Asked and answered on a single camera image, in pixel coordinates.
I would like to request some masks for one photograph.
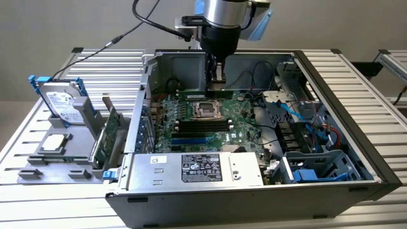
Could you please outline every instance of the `power supply label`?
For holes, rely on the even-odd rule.
[[[218,154],[182,155],[181,180],[185,183],[221,181]]]

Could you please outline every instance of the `motherboard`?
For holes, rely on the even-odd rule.
[[[256,125],[256,121],[249,117],[249,106],[244,109],[244,94],[232,92],[228,97],[205,99],[189,92],[168,95],[154,103],[154,153],[233,152],[244,147],[260,156],[262,147],[253,143],[260,142],[257,128],[249,124]]]

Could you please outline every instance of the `capacitor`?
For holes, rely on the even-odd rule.
[[[237,99],[238,102],[242,102],[242,101],[244,101],[244,97],[242,97],[242,96],[237,96],[236,99]]]

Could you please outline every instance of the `white wall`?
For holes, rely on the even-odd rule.
[[[140,13],[153,0],[142,0]],[[193,0],[161,0],[153,21],[193,13]],[[73,47],[98,48],[135,23],[131,0],[2,0],[0,2],[0,100],[35,100],[30,74],[51,75]],[[337,48],[354,61],[377,49],[407,49],[407,0],[272,0],[264,38],[240,48]],[[185,48],[173,35],[142,25],[115,48]],[[380,90],[394,95],[397,80],[382,76]]]

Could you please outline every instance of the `green circuit board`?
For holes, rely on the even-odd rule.
[[[258,155],[262,152],[262,147],[253,144],[250,139],[257,133],[257,128],[249,125],[241,117],[241,108],[244,101],[237,101],[237,96],[244,96],[238,92],[232,93],[230,99],[216,100],[221,114],[221,120],[230,119],[233,128],[228,132],[206,132],[205,144],[198,145],[178,145],[178,151],[170,150],[170,134],[176,133],[174,123],[180,121],[190,121],[193,118],[192,104],[196,101],[186,101],[180,97],[168,96],[162,99],[161,118],[165,115],[162,125],[156,125],[156,145],[154,153],[172,153],[172,152],[216,152],[221,151],[224,145],[242,146],[246,152],[256,152]],[[214,102],[214,100],[198,99],[200,102]]]

